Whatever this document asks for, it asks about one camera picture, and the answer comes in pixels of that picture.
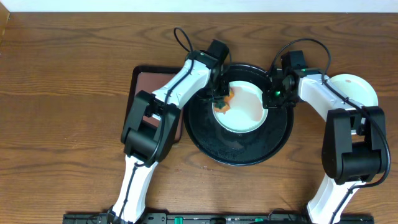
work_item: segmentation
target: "white wall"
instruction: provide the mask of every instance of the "white wall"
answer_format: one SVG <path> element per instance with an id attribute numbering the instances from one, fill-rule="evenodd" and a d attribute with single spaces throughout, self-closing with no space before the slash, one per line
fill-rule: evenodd
<path id="1" fill-rule="evenodd" d="M 398 0 L 0 0 L 10 12 L 398 12 Z"/>

